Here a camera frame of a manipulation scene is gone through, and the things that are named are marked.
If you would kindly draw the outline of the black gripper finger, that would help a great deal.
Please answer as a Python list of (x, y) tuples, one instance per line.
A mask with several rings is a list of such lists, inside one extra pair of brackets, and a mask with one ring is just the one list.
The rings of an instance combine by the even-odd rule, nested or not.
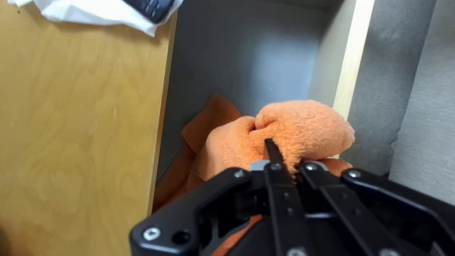
[(271, 162), (278, 162), (278, 164), (284, 162), (284, 158), (283, 158), (277, 144), (271, 138), (267, 138), (264, 141), (264, 147), (266, 147), (267, 157)]

